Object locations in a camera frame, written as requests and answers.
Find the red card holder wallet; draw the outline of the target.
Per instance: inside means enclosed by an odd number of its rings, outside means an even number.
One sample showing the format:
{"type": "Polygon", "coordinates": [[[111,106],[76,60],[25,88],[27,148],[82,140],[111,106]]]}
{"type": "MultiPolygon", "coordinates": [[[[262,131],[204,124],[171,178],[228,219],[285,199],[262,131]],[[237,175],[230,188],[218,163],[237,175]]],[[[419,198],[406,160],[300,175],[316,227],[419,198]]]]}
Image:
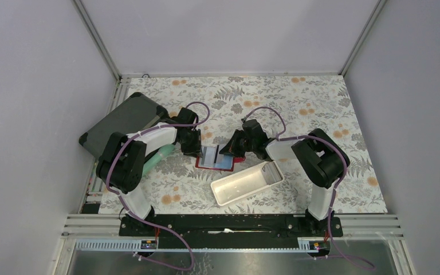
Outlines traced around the red card holder wallet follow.
{"type": "Polygon", "coordinates": [[[197,157],[197,160],[195,163],[195,168],[231,172],[231,171],[234,171],[235,164],[242,163],[246,159],[246,158],[235,158],[234,156],[231,156],[231,155],[222,155],[219,153],[220,146],[219,145],[217,145],[217,146],[218,146],[218,155],[217,155],[217,162],[216,162],[215,168],[201,167],[199,165],[199,161],[200,161],[201,156],[197,157]]]}

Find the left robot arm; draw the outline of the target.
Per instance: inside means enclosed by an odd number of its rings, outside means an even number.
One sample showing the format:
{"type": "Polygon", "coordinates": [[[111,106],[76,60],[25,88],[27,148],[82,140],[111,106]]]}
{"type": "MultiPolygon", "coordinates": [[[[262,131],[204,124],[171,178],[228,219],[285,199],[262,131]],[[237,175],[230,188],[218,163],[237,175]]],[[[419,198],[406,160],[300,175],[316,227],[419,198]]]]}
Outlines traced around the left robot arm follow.
{"type": "Polygon", "coordinates": [[[133,228],[140,235],[153,232],[155,221],[148,216],[151,202],[139,186],[147,163],[164,146],[179,143],[184,155],[196,158],[201,152],[201,131],[198,115],[182,108],[177,116],[166,118],[156,125],[136,133],[114,132],[110,135],[99,163],[96,175],[107,190],[119,197],[124,209],[135,217],[133,228]]]}

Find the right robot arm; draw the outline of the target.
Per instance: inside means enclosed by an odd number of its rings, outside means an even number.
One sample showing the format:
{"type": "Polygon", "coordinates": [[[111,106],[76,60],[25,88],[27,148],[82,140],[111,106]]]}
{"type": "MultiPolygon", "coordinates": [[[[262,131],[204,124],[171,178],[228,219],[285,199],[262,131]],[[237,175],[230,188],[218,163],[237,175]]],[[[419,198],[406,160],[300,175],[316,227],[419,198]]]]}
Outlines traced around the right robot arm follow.
{"type": "Polygon", "coordinates": [[[308,206],[311,217],[305,227],[311,235],[322,235],[328,229],[333,196],[350,165],[348,155],[322,129],[316,128],[307,135],[274,138],[268,137],[255,119],[245,120],[242,129],[234,131],[219,150],[220,154],[235,158],[243,158],[247,152],[267,162],[296,159],[300,163],[313,184],[308,206]]]}

